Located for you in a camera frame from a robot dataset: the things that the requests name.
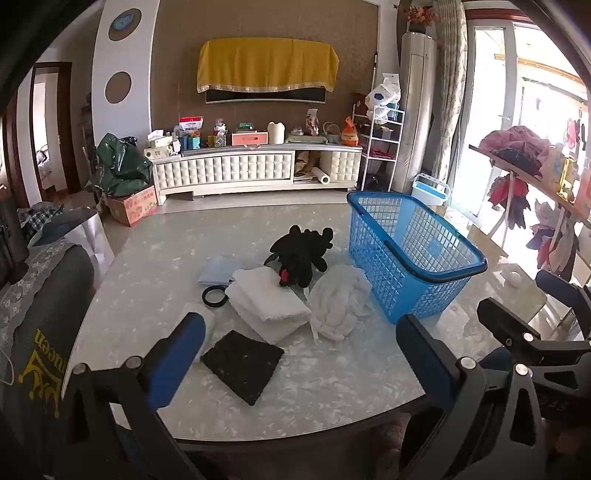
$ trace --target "paper roll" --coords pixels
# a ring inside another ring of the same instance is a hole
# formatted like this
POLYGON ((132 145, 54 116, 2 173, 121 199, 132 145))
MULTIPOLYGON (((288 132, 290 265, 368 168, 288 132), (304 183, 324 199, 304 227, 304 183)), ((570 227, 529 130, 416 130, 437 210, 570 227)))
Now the paper roll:
POLYGON ((312 173, 322 185, 328 185, 330 183, 330 177, 318 167, 312 168, 312 173))

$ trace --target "shelf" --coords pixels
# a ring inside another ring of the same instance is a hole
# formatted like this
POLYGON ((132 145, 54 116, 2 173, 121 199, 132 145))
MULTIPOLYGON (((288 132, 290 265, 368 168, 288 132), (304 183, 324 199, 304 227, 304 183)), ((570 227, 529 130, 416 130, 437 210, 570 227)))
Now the shelf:
MULTIPOLYGON (((369 117, 367 115, 360 115, 360 114, 356 113, 356 114, 354 114, 353 117, 356 117, 356 116, 360 116, 361 118, 366 118, 367 120, 369 120, 369 117)), ((394 120, 388 120, 384 125, 386 125, 386 124, 402 125, 402 122, 396 122, 394 120)))
POLYGON ((370 160, 385 160, 385 161, 392 161, 392 162, 397 162, 398 159, 397 158, 385 158, 385 157, 368 157, 367 153, 362 153, 361 154, 362 157, 368 158, 370 160))
POLYGON ((556 192, 549 189, 546 185, 544 185, 542 182, 540 182, 539 179, 532 177, 530 174, 524 172, 520 168, 517 168, 516 166, 510 164, 509 162, 503 160, 502 158, 499 158, 496 155, 493 155, 492 153, 489 153, 485 150, 481 150, 480 148, 476 148, 474 145, 469 145, 469 148, 470 148, 470 150, 481 153, 482 155, 485 155, 488 158, 490 158, 491 163, 493 165, 499 167, 501 170, 515 173, 519 179, 527 182, 533 188, 539 190, 544 195, 546 195, 548 198, 551 198, 552 200, 554 200, 562 208, 564 208, 565 210, 568 210, 576 218, 576 220, 578 222, 583 223, 587 228, 591 228, 591 222, 589 222, 586 218, 584 218, 583 215, 577 209, 574 208, 572 203, 567 202, 564 198, 559 196, 556 192))
MULTIPOLYGON (((360 136, 360 137, 363 137, 363 138, 367 138, 367 139, 369 139, 369 135, 365 135, 365 134, 359 134, 359 136, 360 136)), ((373 141, 378 141, 378 142, 388 142, 388 143, 394 143, 394 144, 397 144, 397 145, 400 143, 400 141, 399 141, 399 140, 386 140, 385 138, 378 138, 378 137, 372 137, 372 138, 371 138, 371 140, 372 140, 372 142, 373 142, 373 141)))

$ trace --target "television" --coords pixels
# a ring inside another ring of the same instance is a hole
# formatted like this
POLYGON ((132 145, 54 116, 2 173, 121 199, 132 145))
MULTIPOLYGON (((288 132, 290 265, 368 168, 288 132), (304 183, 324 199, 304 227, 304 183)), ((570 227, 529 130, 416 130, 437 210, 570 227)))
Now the television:
POLYGON ((205 92, 205 103, 283 101, 326 103, 326 89, 300 88, 286 92, 228 92, 226 90, 209 89, 205 92))

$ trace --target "circular wall decoration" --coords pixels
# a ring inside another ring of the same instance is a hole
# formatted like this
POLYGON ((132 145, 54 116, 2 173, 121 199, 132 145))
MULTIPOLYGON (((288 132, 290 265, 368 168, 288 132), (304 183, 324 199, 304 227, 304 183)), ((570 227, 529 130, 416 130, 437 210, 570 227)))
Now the circular wall decoration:
POLYGON ((115 73, 107 82, 105 97, 109 103, 119 103, 125 100, 131 90, 131 77, 127 72, 115 73))
POLYGON ((109 38, 113 41, 123 40, 129 37, 142 20, 142 12, 137 8, 130 8, 125 12, 119 14, 111 22, 109 27, 109 38))

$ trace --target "white cloth bundle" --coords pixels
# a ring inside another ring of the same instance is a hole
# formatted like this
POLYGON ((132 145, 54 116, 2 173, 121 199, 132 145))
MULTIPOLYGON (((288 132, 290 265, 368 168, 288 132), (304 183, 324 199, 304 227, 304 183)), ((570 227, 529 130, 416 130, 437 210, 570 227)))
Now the white cloth bundle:
POLYGON ((316 282, 308 297, 314 338, 321 333, 331 340, 344 340, 355 327, 357 317, 366 315, 370 293, 371 283, 361 268, 331 267, 316 282))
POLYGON ((270 267, 236 270, 226 289, 230 304, 264 341, 277 343, 310 320, 310 309, 292 289, 279 286, 270 267))

